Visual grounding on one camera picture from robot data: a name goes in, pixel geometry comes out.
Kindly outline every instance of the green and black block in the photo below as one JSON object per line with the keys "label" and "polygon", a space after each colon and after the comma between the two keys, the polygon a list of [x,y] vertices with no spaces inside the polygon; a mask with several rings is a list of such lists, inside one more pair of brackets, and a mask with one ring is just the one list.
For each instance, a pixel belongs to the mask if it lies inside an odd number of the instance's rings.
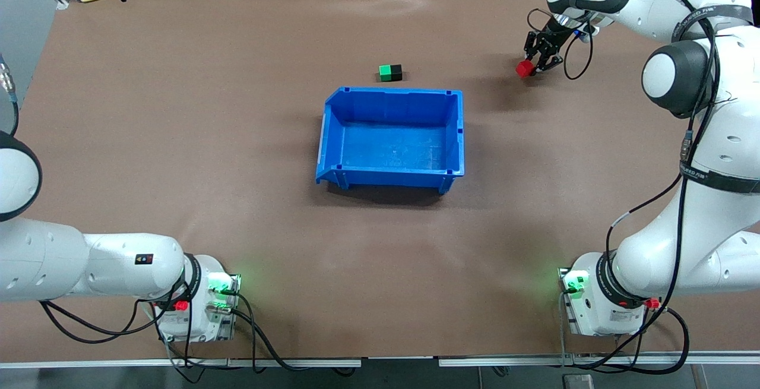
{"label": "green and black block", "polygon": [[380,81],[401,81],[403,79],[404,73],[401,70],[401,64],[380,66]]}

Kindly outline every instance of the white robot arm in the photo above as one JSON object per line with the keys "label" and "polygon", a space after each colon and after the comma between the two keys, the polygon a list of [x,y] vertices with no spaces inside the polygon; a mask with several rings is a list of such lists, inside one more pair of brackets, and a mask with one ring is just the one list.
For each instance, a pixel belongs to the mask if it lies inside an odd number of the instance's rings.
{"label": "white robot arm", "polygon": [[0,132],[0,302],[130,295],[151,301],[166,340],[186,339],[188,322],[191,342],[232,337],[230,309],[237,297],[215,288],[236,292],[237,276],[227,275],[212,257],[183,253],[168,236],[84,235],[70,226],[20,218],[41,181],[34,153]]}
{"label": "white robot arm", "polygon": [[[652,53],[641,76],[652,102],[678,118],[700,118],[711,106],[698,147],[692,148],[687,132],[681,162],[673,162],[688,182],[683,197],[679,188],[653,222],[609,257],[584,254],[563,276],[565,288],[581,288],[569,301],[573,332],[635,333],[644,300],[669,291],[760,288],[760,235],[743,231],[760,221],[760,31],[752,26],[751,0],[688,2],[695,10],[681,0],[547,0],[553,18],[528,35],[526,61],[517,70],[523,77],[561,64],[557,53],[573,34],[587,37],[618,21],[668,43]],[[706,37],[701,20],[720,34]],[[716,90],[709,85],[716,70],[707,71],[714,60],[711,40],[722,62]],[[679,272],[671,290],[676,257]]]}

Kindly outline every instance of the blue plastic bin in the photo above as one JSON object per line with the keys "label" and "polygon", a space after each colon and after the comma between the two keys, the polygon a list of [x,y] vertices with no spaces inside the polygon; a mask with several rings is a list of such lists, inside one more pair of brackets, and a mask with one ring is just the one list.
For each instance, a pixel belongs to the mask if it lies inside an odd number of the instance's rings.
{"label": "blue plastic bin", "polygon": [[316,181],[437,188],[464,175],[462,92],[340,88],[325,102]]}

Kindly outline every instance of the brown tabletop surface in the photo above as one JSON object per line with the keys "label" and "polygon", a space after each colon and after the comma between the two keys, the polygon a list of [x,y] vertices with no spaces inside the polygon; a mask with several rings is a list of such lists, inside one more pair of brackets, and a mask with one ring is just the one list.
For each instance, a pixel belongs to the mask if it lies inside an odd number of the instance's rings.
{"label": "brown tabletop surface", "polygon": [[[520,80],[525,15],[545,4],[73,4],[55,16],[21,113],[17,138],[44,172],[24,217],[171,235],[217,257],[242,273],[285,357],[558,353],[557,268],[603,250],[610,222],[675,178],[685,124],[641,91],[658,43],[622,26],[597,37],[580,80],[561,67]],[[573,46],[571,73],[587,51]],[[378,83],[383,64],[402,64],[404,81]],[[466,175],[442,197],[316,185],[323,105],[339,86],[461,89]],[[613,244],[664,205],[632,216]],[[120,328],[132,300],[59,303]],[[672,305],[693,349],[760,346],[760,292]],[[152,330],[98,346],[68,340],[31,302],[0,305],[0,321],[0,362],[164,356]],[[250,358],[248,334],[192,352]],[[644,350],[680,348],[668,317],[648,334]],[[575,352],[612,345],[568,340]]]}

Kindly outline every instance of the small black label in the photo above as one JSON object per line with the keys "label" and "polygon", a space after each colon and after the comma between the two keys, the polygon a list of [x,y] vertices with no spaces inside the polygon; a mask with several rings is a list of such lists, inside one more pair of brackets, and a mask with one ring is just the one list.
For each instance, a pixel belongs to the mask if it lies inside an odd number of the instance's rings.
{"label": "small black label", "polygon": [[135,256],[135,264],[153,264],[152,254],[137,254]]}

